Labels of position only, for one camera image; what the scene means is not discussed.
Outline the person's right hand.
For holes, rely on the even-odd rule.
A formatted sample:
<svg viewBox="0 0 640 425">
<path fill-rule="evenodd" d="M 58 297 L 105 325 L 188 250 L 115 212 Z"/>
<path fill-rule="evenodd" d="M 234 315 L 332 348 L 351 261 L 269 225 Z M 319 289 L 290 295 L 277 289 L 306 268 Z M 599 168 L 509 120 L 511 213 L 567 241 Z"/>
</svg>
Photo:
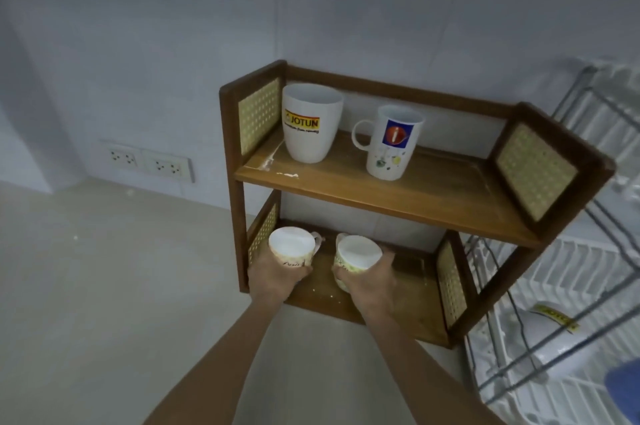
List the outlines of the person's right hand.
<svg viewBox="0 0 640 425">
<path fill-rule="evenodd" d="M 382 257 L 373 267 L 362 273 L 352 273 L 348 281 L 351 299 L 367 325 L 393 316 L 395 253 L 385 246 L 382 250 Z"/>
</svg>

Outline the person's left hand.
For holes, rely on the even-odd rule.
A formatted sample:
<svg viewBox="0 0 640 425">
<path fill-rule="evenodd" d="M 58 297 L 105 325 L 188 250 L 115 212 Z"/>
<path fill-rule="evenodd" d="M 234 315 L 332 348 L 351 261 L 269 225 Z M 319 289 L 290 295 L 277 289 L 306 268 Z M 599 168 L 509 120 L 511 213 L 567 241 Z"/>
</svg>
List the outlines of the person's left hand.
<svg viewBox="0 0 640 425">
<path fill-rule="evenodd" d="M 252 304 L 267 307 L 282 305 L 299 283 L 294 282 L 292 274 L 292 269 L 271 262 L 266 254 L 259 256 L 248 270 Z"/>
</svg>

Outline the small white cup green print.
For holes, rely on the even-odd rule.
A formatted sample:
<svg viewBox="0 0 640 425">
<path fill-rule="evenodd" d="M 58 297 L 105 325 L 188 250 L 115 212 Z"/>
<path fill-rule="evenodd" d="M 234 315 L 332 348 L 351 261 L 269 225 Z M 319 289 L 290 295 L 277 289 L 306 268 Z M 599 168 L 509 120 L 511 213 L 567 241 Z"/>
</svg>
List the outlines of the small white cup green print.
<svg viewBox="0 0 640 425">
<path fill-rule="evenodd" d="M 382 255 L 382 248 L 371 239 L 342 232 L 335 239 L 333 267 L 343 267 L 350 273 L 362 273 L 373 267 Z"/>
</svg>

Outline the small white cup brown print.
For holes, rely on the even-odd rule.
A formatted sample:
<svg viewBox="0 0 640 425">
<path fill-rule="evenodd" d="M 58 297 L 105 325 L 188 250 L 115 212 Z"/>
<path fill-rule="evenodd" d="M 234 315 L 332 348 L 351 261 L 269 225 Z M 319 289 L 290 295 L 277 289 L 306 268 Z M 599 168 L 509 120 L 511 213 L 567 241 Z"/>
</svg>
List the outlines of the small white cup brown print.
<svg viewBox="0 0 640 425">
<path fill-rule="evenodd" d="M 310 273 L 322 243 L 323 238 L 318 232 L 293 226 L 280 227 L 269 235 L 266 255 L 278 266 L 304 269 Z"/>
</svg>

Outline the person's left forearm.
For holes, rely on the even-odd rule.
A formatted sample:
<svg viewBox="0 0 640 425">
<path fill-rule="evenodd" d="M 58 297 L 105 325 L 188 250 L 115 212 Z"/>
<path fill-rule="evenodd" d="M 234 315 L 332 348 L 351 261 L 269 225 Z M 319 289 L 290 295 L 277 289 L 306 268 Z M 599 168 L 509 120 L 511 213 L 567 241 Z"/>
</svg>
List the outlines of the person's left forearm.
<svg viewBox="0 0 640 425">
<path fill-rule="evenodd" d="M 156 405 L 143 425 L 232 425 L 254 358 L 284 299 L 252 298 L 218 342 Z"/>
</svg>

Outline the person's right forearm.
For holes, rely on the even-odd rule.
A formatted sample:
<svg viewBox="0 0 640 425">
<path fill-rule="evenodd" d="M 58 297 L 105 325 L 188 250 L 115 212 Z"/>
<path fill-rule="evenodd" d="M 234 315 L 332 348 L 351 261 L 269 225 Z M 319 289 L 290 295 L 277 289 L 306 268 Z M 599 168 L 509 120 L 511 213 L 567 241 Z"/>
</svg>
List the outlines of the person's right forearm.
<svg viewBox="0 0 640 425">
<path fill-rule="evenodd" d="M 410 338 L 389 310 L 364 310 L 371 332 L 417 425 L 505 425 Z"/>
</svg>

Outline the wooden two-tier rattan shelf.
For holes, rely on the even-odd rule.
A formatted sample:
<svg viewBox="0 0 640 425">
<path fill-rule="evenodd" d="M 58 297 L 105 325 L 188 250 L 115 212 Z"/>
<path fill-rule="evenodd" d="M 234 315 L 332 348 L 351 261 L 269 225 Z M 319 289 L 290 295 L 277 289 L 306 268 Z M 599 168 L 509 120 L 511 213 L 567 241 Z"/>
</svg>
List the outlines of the wooden two-tier rattan shelf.
<svg viewBox="0 0 640 425">
<path fill-rule="evenodd" d="M 404 176 L 374 178 L 346 132 L 328 157 L 295 162 L 282 146 L 286 82 L 318 83 L 374 96 L 505 120 L 488 157 L 420 147 Z M 277 60 L 219 91 L 239 290 L 282 217 L 282 194 L 444 229 L 433 251 L 396 251 L 396 315 L 415 339 L 461 342 L 491 306 L 613 177 L 608 155 L 526 102 L 493 103 L 288 65 Z"/>
</svg>

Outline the white mug blue label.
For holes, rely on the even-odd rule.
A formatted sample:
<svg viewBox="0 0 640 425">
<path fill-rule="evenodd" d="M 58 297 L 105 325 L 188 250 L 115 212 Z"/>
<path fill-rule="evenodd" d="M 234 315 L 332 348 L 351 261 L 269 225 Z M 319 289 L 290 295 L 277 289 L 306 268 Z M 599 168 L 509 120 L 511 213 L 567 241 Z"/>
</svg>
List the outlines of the white mug blue label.
<svg viewBox="0 0 640 425">
<path fill-rule="evenodd" d="M 367 152 L 367 172 L 383 181 L 400 179 L 417 146 L 425 120 L 424 115 L 411 108 L 384 105 L 378 108 L 374 121 L 356 122 L 351 139 L 357 148 Z M 367 145 L 356 138 L 356 129 L 361 124 L 370 124 L 373 128 Z"/>
</svg>

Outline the white cup yellow label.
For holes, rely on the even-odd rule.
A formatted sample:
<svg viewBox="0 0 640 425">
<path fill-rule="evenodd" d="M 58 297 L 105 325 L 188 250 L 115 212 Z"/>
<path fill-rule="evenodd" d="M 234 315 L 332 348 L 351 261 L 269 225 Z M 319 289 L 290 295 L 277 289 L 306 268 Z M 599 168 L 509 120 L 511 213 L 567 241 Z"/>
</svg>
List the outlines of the white cup yellow label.
<svg viewBox="0 0 640 425">
<path fill-rule="evenodd" d="M 553 359 L 564 355 L 574 346 L 586 340 L 589 329 L 584 324 L 570 323 L 572 314 L 562 305 L 551 301 L 538 301 L 530 308 L 517 308 L 509 317 L 505 317 L 505 343 L 508 356 L 515 360 L 525 357 L 514 366 L 514 372 L 522 376 L 533 373 Z M 558 336 L 550 340 L 532 355 L 526 356 L 527 350 L 536 346 L 548 335 L 568 324 Z M 590 342 L 572 356 L 565 357 L 555 366 L 541 372 L 533 380 L 544 384 L 550 380 L 558 380 L 580 371 L 594 357 L 599 349 L 596 341 Z"/>
</svg>

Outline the white plastic drainer tray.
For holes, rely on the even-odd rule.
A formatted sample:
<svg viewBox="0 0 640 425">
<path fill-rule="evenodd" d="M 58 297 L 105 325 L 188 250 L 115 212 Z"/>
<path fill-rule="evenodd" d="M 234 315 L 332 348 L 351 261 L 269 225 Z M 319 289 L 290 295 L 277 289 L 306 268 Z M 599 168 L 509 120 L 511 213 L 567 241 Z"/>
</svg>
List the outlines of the white plastic drainer tray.
<svg viewBox="0 0 640 425">
<path fill-rule="evenodd" d="M 573 317 L 570 323 L 586 325 L 589 336 L 522 376 L 513 368 L 525 356 L 508 356 L 503 319 L 538 301 L 565 307 Z M 528 349 L 526 356 L 567 327 Z M 544 384 L 533 380 L 593 341 L 599 349 L 580 371 Z M 632 425 L 607 393 L 604 378 L 640 358 L 640 256 L 619 252 L 612 244 L 556 239 L 469 332 L 465 345 L 481 400 L 507 425 Z"/>
<path fill-rule="evenodd" d="M 640 202 L 640 61 L 586 63 L 552 117 L 612 158 L 613 187 Z"/>
</svg>

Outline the blue cloth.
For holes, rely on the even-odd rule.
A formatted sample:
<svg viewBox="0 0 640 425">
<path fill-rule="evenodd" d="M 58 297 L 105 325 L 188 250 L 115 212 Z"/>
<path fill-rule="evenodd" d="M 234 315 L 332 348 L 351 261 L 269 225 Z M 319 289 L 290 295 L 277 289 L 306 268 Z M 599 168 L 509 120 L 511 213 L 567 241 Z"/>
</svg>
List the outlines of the blue cloth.
<svg viewBox="0 0 640 425">
<path fill-rule="evenodd" d="M 604 384 L 620 413 L 632 425 L 640 425 L 640 358 L 608 371 Z"/>
</svg>

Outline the large white handleless cup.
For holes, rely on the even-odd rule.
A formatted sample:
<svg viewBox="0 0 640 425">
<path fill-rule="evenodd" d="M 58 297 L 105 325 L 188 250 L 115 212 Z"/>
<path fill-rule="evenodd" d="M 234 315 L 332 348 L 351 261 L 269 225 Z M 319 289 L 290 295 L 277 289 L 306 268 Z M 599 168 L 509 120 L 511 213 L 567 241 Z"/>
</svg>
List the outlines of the large white handleless cup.
<svg viewBox="0 0 640 425">
<path fill-rule="evenodd" d="M 282 127 L 290 156 L 301 163 L 322 161 L 339 128 L 344 95 L 312 83 L 291 83 L 282 91 Z"/>
</svg>

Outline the white wall power socket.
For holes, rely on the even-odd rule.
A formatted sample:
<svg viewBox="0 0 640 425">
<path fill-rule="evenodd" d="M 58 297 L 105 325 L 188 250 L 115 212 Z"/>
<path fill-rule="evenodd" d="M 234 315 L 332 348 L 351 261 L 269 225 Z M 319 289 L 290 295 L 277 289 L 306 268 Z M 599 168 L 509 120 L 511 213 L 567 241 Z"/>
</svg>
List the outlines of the white wall power socket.
<svg viewBox="0 0 640 425">
<path fill-rule="evenodd" d="M 100 142 L 110 162 L 121 169 L 144 172 L 145 162 L 140 149 L 124 146 L 108 140 Z"/>
<path fill-rule="evenodd" d="M 189 184 L 195 183 L 193 165 L 188 157 L 158 153 L 148 149 L 141 149 L 140 153 L 148 173 Z"/>
</svg>

